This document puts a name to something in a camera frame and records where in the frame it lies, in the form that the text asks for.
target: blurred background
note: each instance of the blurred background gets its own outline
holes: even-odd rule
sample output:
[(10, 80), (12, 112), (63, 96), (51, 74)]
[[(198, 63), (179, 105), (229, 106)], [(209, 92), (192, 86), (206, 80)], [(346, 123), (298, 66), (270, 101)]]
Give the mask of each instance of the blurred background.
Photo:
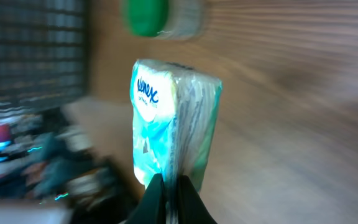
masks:
[[(223, 81), (201, 191), (218, 223), (358, 223), (358, 1), (209, 0), (204, 11), (199, 36), (175, 41), (132, 35), (120, 1), (0, 0), (0, 198), (66, 198), (125, 220), (144, 193), (132, 66), (154, 58)], [(85, 168), (40, 175), (67, 167)], [(99, 184), (78, 197), (67, 183), (83, 176)]]

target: tissue packet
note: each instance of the tissue packet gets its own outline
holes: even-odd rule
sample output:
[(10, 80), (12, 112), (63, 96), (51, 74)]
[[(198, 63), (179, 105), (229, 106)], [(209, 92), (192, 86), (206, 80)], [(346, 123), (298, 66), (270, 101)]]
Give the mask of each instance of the tissue packet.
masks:
[(221, 92), (221, 80), (192, 68), (159, 60), (135, 63), (133, 155), (141, 184), (147, 187), (161, 173), (174, 200), (177, 176), (183, 174), (201, 190)]

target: green cap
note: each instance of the green cap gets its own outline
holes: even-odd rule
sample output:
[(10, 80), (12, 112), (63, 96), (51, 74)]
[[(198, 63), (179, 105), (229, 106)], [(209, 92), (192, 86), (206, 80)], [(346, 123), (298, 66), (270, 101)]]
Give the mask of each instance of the green cap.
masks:
[(124, 15), (131, 31), (156, 37), (168, 21), (169, 0), (124, 0)]

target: grid pattern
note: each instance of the grid pattern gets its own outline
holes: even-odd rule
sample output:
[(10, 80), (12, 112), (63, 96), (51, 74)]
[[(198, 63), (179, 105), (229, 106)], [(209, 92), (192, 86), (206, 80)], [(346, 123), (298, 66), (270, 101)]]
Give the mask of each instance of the grid pattern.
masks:
[(0, 119), (85, 93), (89, 0), (0, 0)]

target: wood grain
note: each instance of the wood grain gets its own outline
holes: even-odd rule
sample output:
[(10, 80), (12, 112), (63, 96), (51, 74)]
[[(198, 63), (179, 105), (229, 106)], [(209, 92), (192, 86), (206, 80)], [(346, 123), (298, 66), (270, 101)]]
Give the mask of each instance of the wood grain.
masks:
[(201, 193), (218, 223), (358, 223), (358, 1), (210, 1), (186, 42), (131, 36), (115, 1), (93, 12), (99, 99), (129, 101), (140, 57), (222, 79)]

